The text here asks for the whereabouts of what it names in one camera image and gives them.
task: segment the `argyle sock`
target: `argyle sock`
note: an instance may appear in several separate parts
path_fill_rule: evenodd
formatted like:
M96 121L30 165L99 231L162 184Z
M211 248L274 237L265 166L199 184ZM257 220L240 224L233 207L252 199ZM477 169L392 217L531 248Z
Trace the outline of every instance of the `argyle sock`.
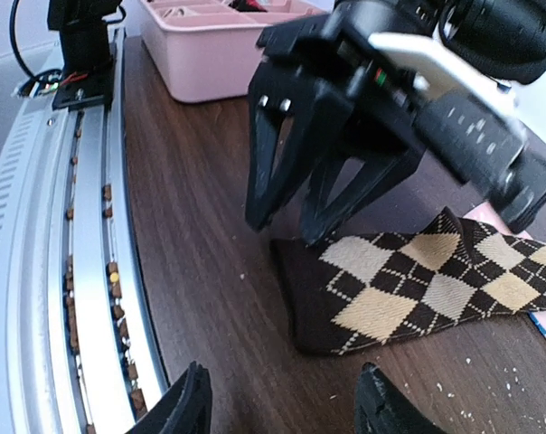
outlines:
M465 321L546 310L546 244L445 209L418 234L273 240L298 349L344 354Z

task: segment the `pink paper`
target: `pink paper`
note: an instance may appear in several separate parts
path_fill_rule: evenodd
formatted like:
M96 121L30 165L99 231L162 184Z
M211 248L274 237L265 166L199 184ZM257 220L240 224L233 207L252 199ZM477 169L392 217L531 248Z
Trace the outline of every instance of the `pink paper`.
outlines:
M496 214L490 203L483 203L477 206L474 210L469 212L464 216L467 219L476 220L478 222L484 222L492 224L498 231L505 235L512 235L508 230L502 219ZM522 232L517 235L518 237L530 239L531 236L528 232ZM541 331L541 333L546 337L546 311L545 312L536 312L530 314L532 321Z

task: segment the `black cable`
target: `black cable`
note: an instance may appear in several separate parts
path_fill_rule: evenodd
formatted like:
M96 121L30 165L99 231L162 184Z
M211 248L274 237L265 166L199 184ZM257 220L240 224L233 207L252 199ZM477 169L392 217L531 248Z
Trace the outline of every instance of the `black cable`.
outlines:
M118 10L119 10L120 14L122 15L122 17L118 18L117 20L107 21L107 25L120 24L123 21L125 21L125 18L127 18L127 11L125 11L125 8L122 7L122 6L119 6Z
M55 84L60 81L62 71L61 70L48 70L41 72L39 74L34 74L28 65L24 62L20 50L18 49L18 43L16 42L16 12L18 11L18 5L20 0L14 0L12 3L12 11L10 12L10 44L12 45L12 51L14 56L22 71L30 78L30 80L35 81L40 84Z

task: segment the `pink plastic bin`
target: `pink plastic bin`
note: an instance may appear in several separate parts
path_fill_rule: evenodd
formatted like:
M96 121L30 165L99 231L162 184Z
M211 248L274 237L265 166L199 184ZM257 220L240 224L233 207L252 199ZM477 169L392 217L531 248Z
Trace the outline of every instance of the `pink plastic bin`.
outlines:
M267 13L240 13L217 0L141 0L142 37L171 96L202 102L247 94L261 60L263 28L323 11L298 0L269 0Z

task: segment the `dark wood tabletop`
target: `dark wood tabletop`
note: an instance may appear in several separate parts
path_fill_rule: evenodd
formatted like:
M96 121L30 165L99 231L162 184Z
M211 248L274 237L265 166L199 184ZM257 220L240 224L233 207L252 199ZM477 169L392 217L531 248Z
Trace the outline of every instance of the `dark wood tabletop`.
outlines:
M130 39L126 122L136 239L165 367L171 382L192 360L210 370L213 433L353 433L354 385L369 361L448 433L546 432L546 339L526 315L343 357L293 347L268 242L297 235L298 207L262 233L245 223L244 99L175 102ZM444 206L462 215L480 202L427 156L341 231L418 231ZM530 233L546 241L546 206Z

